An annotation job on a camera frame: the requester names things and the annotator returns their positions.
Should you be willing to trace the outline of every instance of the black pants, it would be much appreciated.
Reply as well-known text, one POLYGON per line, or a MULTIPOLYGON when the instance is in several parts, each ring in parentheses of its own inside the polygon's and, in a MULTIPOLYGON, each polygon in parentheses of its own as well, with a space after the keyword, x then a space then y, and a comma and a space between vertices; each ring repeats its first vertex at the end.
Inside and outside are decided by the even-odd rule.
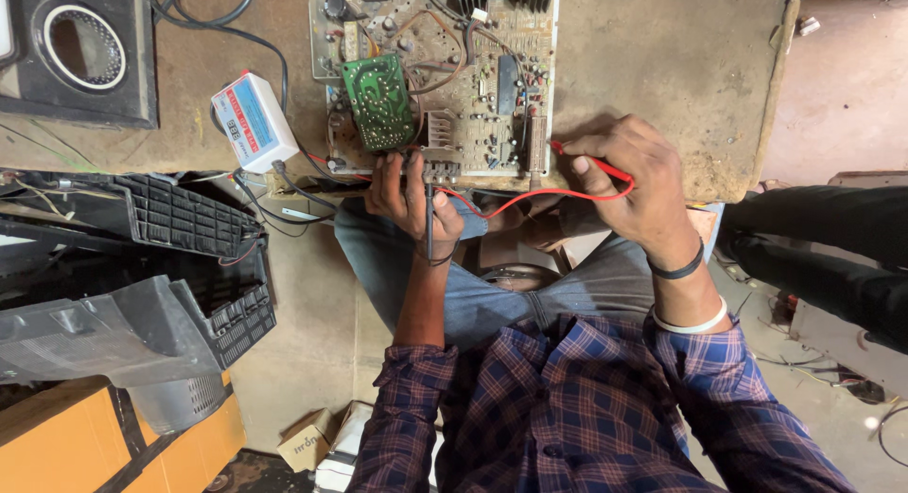
POLYGON ((908 187, 813 185, 775 189, 728 205, 722 252, 753 278, 870 332, 908 354, 908 187), (839 247, 881 268, 778 246, 771 234, 839 247))

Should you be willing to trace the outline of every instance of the plaid shirt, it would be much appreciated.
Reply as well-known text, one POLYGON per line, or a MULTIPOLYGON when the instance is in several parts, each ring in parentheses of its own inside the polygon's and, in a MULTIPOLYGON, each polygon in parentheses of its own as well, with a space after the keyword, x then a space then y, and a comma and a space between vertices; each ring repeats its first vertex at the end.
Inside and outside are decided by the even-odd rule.
POLYGON ((855 491, 780 405, 737 325, 680 335, 603 317, 531 321, 457 348, 388 348, 348 491, 855 491))

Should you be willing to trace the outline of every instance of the dirty table surface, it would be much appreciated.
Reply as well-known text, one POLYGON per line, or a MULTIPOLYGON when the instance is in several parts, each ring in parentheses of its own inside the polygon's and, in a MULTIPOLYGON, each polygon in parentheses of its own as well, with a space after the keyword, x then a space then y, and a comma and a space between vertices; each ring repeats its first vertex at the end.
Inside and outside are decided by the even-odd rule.
MULTIPOLYGON (((240 0, 183 0, 199 18, 240 0)), ((796 9, 787 0, 560 0, 553 138, 601 132, 634 113, 653 123, 684 160, 685 192, 700 201, 736 201, 758 180, 796 9)), ((312 79, 308 0, 253 0, 232 26, 278 46, 289 63, 289 125, 307 150, 326 155, 324 86, 312 79)), ((210 122, 210 97, 243 69, 279 92, 280 64, 268 49, 233 35, 155 30, 161 128, 91 129, 0 116, 0 124, 77 159, 79 150, 113 173, 233 170, 233 151, 210 122)), ((0 164, 72 170, 35 143, 0 129, 0 164)), ((288 170, 310 173, 297 155, 288 170)), ((563 162, 545 185, 568 185, 563 162)), ((528 180, 465 178, 475 186, 526 189, 528 180)))

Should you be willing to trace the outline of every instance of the blue jeans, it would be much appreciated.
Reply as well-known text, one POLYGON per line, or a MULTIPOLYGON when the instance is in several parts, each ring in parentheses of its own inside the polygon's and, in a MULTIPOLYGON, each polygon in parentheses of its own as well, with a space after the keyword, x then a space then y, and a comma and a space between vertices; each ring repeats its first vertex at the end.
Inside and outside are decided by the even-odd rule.
MULTIPOLYGON (((483 236, 488 223, 452 200, 464 219, 461 239, 483 236)), ((362 198, 338 207, 334 234, 381 320, 394 332, 410 280, 414 242, 392 220, 369 215, 362 198)), ((614 233, 571 273, 538 291, 504 290, 451 264, 445 292, 445 338, 461 350, 499 328, 532 318, 545 329, 561 314, 620 317, 643 323, 652 307, 653 283, 646 255, 614 233)))

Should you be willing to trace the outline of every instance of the jeans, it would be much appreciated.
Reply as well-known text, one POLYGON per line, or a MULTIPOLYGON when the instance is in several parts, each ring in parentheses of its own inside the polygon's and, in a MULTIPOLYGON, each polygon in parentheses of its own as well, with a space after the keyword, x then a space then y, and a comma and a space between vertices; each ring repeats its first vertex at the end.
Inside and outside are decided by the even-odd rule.
MULTIPOLYGON (((461 239, 483 236, 488 225, 453 199, 464 219, 461 239)), ((381 320, 394 332, 410 280, 413 239, 392 220, 366 212, 362 198, 347 198, 334 219, 335 236, 381 320)), ((643 249, 612 235, 571 273, 534 292, 496 287, 451 264, 445 292, 447 343, 468 349, 504 326, 531 318, 541 329, 561 314, 620 317, 643 324, 654 302, 643 249)))
POLYGON ((908 353, 908 187, 774 189, 725 207, 720 245, 747 274, 908 353), (754 234, 822 243, 881 268, 779 246, 754 234))

